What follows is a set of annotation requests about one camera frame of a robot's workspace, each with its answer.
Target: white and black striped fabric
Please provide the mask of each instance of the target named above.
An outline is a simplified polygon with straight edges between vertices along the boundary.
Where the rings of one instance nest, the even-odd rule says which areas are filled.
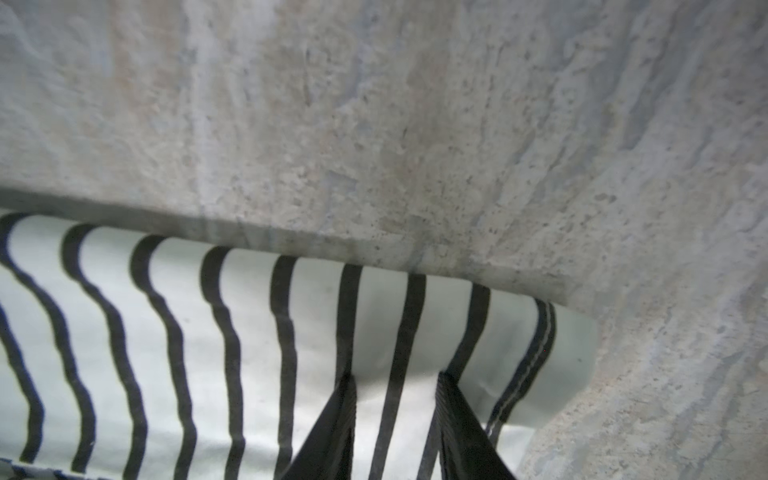
[[[429,480],[439,372],[514,471],[597,329],[465,280],[0,210],[0,337],[7,478],[280,478],[351,373],[352,478]]]

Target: striped cloth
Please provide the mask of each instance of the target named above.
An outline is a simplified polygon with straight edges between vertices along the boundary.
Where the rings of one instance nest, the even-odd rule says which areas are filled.
[[[0,336],[9,478],[279,478],[347,373],[352,478],[440,478],[441,371],[514,471],[597,344],[591,319],[465,280],[7,210]]]

